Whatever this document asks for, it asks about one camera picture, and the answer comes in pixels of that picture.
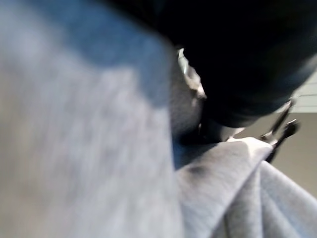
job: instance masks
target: ceiling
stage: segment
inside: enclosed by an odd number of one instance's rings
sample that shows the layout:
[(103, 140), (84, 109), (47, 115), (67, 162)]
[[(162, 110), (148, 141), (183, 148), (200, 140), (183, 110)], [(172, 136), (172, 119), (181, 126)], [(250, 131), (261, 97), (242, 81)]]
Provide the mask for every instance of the ceiling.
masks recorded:
[(317, 113), (317, 71), (295, 93), (293, 113)]

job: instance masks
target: gray fabric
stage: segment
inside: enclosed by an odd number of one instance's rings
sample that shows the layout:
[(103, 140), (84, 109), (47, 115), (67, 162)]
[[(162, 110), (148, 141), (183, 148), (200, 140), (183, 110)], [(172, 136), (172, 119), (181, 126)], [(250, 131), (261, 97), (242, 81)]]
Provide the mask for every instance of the gray fabric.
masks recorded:
[(0, 1), (0, 237), (179, 238), (171, 50), (91, 1)]
[(212, 235), (237, 193), (270, 150), (264, 142), (245, 138), (204, 148), (204, 153), (198, 148), (187, 153), (195, 160), (177, 172), (186, 237)]
[(268, 144), (178, 143), (202, 103), (175, 62), (108, 6), (0, 1), (1, 238), (316, 237)]

